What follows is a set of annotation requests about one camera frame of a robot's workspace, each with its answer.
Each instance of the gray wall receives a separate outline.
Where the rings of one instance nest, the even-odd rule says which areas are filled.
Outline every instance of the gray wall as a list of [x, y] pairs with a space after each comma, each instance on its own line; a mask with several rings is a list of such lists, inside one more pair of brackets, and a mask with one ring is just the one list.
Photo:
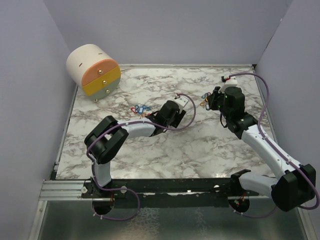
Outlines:
[[[257, 65], [279, 144], [320, 173], [320, 1], [294, 0]], [[320, 177], [316, 185], [320, 191]], [[320, 238], [320, 209], [309, 211]]]
[[256, 64], [291, 0], [43, 0], [71, 51], [121, 64]]
[[0, 3], [0, 239], [27, 239], [61, 140], [70, 53], [41, 0]]

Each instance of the white marble surface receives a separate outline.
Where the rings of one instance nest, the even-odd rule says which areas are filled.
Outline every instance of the white marble surface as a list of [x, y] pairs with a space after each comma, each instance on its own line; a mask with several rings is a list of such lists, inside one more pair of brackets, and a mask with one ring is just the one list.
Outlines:
[[[130, 108], [147, 105], [158, 110], [176, 89], [190, 95], [197, 112], [194, 123], [183, 131], [167, 131], [153, 137], [125, 142], [111, 161], [111, 176], [138, 178], [217, 178], [229, 177], [242, 169], [272, 175], [270, 168], [244, 142], [221, 126], [219, 113], [199, 106], [201, 96], [221, 85], [221, 75], [252, 72], [243, 68], [125, 68], [112, 95], [95, 103], [78, 89], [56, 178], [88, 179], [91, 161], [86, 156], [84, 139], [106, 116], [117, 120], [138, 119]], [[262, 99], [253, 76], [239, 76], [239, 87], [246, 97], [246, 111], [259, 117]], [[186, 125], [193, 115], [192, 104], [180, 123]], [[271, 136], [267, 117], [263, 127]]]

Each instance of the metal frame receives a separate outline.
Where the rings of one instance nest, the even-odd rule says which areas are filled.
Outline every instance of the metal frame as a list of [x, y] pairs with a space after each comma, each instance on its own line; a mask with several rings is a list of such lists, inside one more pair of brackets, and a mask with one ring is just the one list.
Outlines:
[[[253, 68], [252, 64], [229, 64], [229, 65], [223, 65], [223, 64], [122, 64], [120, 65], [122, 69], [128, 69], [128, 68], [244, 68], [249, 67], [251, 70], [255, 73], [255, 69]], [[255, 81], [257, 83], [257, 87], [262, 99], [263, 104], [265, 104], [264, 95], [262, 93], [260, 81], [255, 77]], [[55, 167], [54, 170], [58, 170], [58, 165], [60, 162], [70, 117], [72, 114], [72, 110], [74, 107], [74, 103], [76, 100], [78, 87], [76, 86], [73, 93], [72, 103], [70, 105], [70, 109], [67, 115], [67, 121], [64, 126], [63, 135], [61, 139], [61, 143], [59, 146], [59, 150], [56, 156], [55, 160]], [[277, 143], [275, 130], [273, 128], [273, 120], [271, 117], [271, 114], [269, 112], [269, 109], [266, 110], [266, 115], [268, 117], [270, 128], [272, 131], [272, 135], [274, 137], [274, 141]], [[42, 222], [44, 220], [47, 202], [48, 201], [109, 201], [110, 198], [87, 198], [83, 199], [81, 198], [82, 192], [81, 189], [85, 183], [85, 180], [49, 180], [44, 181], [42, 184], [42, 189], [39, 196], [39, 202], [37, 205], [36, 214], [34, 217], [33, 225], [31, 227], [29, 240], [36, 240], [39, 237]], [[250, 196], [248, 198], [266, 198], [264, 196]], [[298, 209], [298, 213], [300, 215], [300, 219], [302, 222], [302, 227], [305, 230], [306, 236], [308, 240], [317, 240], [317, 236], [315, 233], [315, 229], [313, 227], [313, 224], [311, 222], [309, 213], [307, 210]]]

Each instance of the table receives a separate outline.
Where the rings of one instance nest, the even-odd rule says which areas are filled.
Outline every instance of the table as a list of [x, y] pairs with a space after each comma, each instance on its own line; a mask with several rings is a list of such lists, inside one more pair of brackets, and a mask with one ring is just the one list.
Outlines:
[[[86, 156], [84, 139], [106, 116], [117, 120], [139, 119], [131, 111], [134, 105], [147, 105], [156, 111], [176, 92], [190, 95], [195, 101], [194, 123], [183, 131], [167, 131], [153, 137], [129, 139], [111, 161], [115, 179], [225, 178], [242, 169], [272, 176], [270, 168], [243, 141], [220, 123], [220, 114], [206, 111], [199, 103], [202, 95], [221, 86], [221, 76], [252, 72], [240, 67], [121, 67], [121, 81], [108, 97], [92, 102], [77, 90], [65, 135], [56, 179], [88, 179], [91, 161]], [[246, 111], [258, 118], [263, 102], [253, 76], [237, 77], [245, 95]], [[192, 104], [186, 106], [180, 127], [193, 115]], [[262, 121], [272, 136], [268, 118]]]

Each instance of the purple cable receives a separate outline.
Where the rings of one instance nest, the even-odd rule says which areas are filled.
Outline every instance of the purple cable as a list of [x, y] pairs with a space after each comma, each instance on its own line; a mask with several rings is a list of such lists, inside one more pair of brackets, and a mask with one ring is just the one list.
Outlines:
[[196, 104], [195, 102], [192, 100], [192, 98], [184, 93], [177, 93], [178, 96], [185, 96], [187, 97], [192, 105], [193, 105], [193, 117], [191, 119], [191, 121], [186, 125], [186, 126], [183, 126], [183, 127], [180, 127], [180, 128], [169, 128], [169, 127], [166, 127], [166, 126], [162, 126], [162, 125], [159, 125], [157, 123], [154, 123], [154, 122], [149, 122], [149, 121], [132, 121], [132, 122], [128, 122], [128, 123], [120, 123], [118, 125], [115, 125], [111, 128], [109, 128], [107, 131], [105, 131], [104, 133], [102, 133], [96, 140], [93, 141], [93, 143], [88, 147], [87, 151], [86, 151], [86, 156], [92, 161], [92, 167], [91, 167], [91, 170], [92, 170], [92, 175], [93, 175], [93, 180], [95, 181], [97, 187], [102, 190], [102, 191], [120, 191], [120, 190], [127, 190], [129, 192], [132, 192], [136, 199], [137, 199], [137, 209], [136, 211], [134, 212], [134, 214], [132, 214], [131, 216], [129, 217], [124, 217], [124, 218], [114, 218], [114, 217], [109, 217], [109, 216], [104, 216], [104, 215], [99, 215], [96, 213], [95, 211], [95, 208], [92, 206], [92, 210], [94, 212], [94, 215], [97, 215], [98, 217], [100, 218], [103, 218], [103, 219], [108, 219], [108, 220], [113, 220], [113, 221], [126, 221], [126, 220], [130, 220], [132, 219], [135, 215], [137, 215], [137, 213], [139, 212], [140, 210], [140, 199], [139, 199], [139, 196], [138, 194], [132, 190], [132, 189], [129, 189], [129, 188], [103, 188], [101, 185], [98, 184], [98, 181], [97, 181], [97, 177], [96, 177], [96, 172], [95, 172], [95, 159], [90, 155], [90, 151], [92, 149], [92, 147], [100, 140], [102, 139], [105, 135], [107, 135], [108, 133], [112, 132], [114, 129], [117, 129], [121, 126], [124, 126], [124, 125], [132, 125], [132, 124], [150, 124], [150, 125], [154, 125], [156, 127], [159, 127], [159, 128], [162, 128], [162, 129], [166, 129], [166, 130], [171, 130], [171, 131], [180, 131], [180, 130], [184, 130], [186, 129], [187, 127], [189, 127], [193, 121], [195, 120], [196, 118]]
[[[267, 109], [268, 103], [269, 103], [269, 87], [268, 87], [268, 84], [260, 75], [258, 75], [256, 73], [252, 73], [252, 72], [235, 73], [235, 74], [231, 74], [229, 77], [232, 78], [232, 77], [241, 76], [241, 75], [252, 75], [252, 76], [255, 76], [255, 77], [261, 79], [261, 81], [263, 82], [263, 84], [265, 86], [265, 89], [266, 89], [265, 105], [264, 105], [264, 108], [262, 109], [262, 112], [260, 114], [260, 117], [258, 119], [258, 124], [257, 124], [260, 134], [262, 135], [263, 138], [265, 138], [266, 135], [264, 134], [264, 132], [261, 129], [261, 120], [262, 120], [262, 118], [263, 118], [263, 116], [264, 116], [264, 114], [266, 112], [266, 109]], [[273, 150], [276, 151], [277, 154], [279, 154], [287, 163], [289, 163], [294, 169], [296, 169], [299, 172], [299, 174], [302, 175], [302, 177], [306, 180], [306, 182], [310, 185], [310, 187], [314, 191], [315, 197], [316, 197], [315, 205], [314, 206], [299, 206], [299, 208], [305, 209], [305, 210], [313, 210], [313, 209], [316, 209], [317, 207], [319, 207], [319, 205], [320, 205], [319, 193], [318, 193], [316, 187], [313, 185], [313, 183], [309, 180], [309, 178], [300, 170], [300, 168], [298, 166], [296, 166], [294, 163], [289, 161], [289, 159], [285, 155], [283, 155], [282, 152], [268, 138], [265, 138], [265, 140], [273, 148]]]
[[241, 212], [236, 211], [231, 205], [229, 205], [229, 207], [233, 210], [234, 213], [236, 213], [236, 214], [238, 214], [238, 215], [241, 215], [241, 216], [243, 216], [243, 217], [251, 218], [251, 219], [263, 219], [263, 218], [267, 218], [267, 217], [271, 216], [272, 214], [274, 214], [274, 213], [277, 211], [277, 209], [278, 209], [277, 206], [275, 206], [275, 208], [274, 208], [271, 212], [269, 212], [269, 213], [267, 213], [267, 214], [264, 214], [264, 215], [261, 215], [261, 216], [252, 216], [252, 215], [246, 215], [246, 214], [244, 214], [244, 213], [241, 213]]

